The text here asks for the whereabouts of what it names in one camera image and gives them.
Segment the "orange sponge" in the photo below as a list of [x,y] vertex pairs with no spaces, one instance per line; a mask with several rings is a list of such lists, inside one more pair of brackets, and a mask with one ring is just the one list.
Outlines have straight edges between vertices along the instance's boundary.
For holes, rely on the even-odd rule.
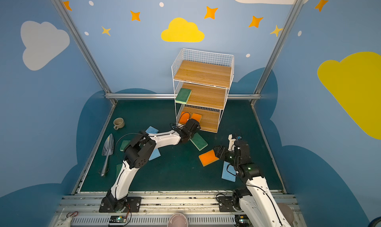
[[178,121],[178,124],[184,125],[190,119],[189,112],[182,112]]
[[191,119],[197,121],[198,123],[200,123],[201,118],[202,118],[202,115],[200,115],[200,114],[193,113],[193,114],[191,115]]
[[199,160],[201,161],[202,166],[206,167],[206,166],[218,161],[219,158],[216,157],[215,152],[213,150],[210,150],[204,154],[199,155]]

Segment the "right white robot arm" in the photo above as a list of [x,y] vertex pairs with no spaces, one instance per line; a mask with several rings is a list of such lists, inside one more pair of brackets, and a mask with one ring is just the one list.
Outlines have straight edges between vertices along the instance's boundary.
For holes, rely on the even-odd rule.
[[233,134],[228,140],[227,147],[215,146],[213,151],[217,158],[234,168],[233,175],[246,187],[234,191],[234,208],[244,212],[254,227],[290,227],[292,222],[282,213],[264,175],[253,163],[248,143]]

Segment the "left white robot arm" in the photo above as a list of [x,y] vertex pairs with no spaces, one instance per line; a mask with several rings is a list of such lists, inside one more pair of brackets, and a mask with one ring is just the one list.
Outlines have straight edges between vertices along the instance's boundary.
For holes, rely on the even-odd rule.
[[153,134],[142,131],[138,133],[125,148],[120,173],[114,185],[107,192],[105,199],[113,204],[127,197],[136,173],[147,164],[154,150],[186,143],[199,130],[199,122],[195,119],[189,119],[181,127],[176,127],[168,132]]

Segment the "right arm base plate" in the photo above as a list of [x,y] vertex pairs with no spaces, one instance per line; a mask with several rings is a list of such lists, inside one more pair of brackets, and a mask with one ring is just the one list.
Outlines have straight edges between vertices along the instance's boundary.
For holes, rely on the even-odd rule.
[[233,196],[226,196],[223,194],[217,194],[215,197],[218,202],[220,212],[242,212],[239,206],[238,198]]

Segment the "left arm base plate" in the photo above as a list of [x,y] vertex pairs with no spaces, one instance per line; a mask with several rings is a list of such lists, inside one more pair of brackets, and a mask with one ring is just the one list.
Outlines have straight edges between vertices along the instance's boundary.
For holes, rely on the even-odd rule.
[[106,196],[102,199],[99,213],[137,213],[140,210],[141,197],[125,197],[121,200],[115,200],[112,196]]

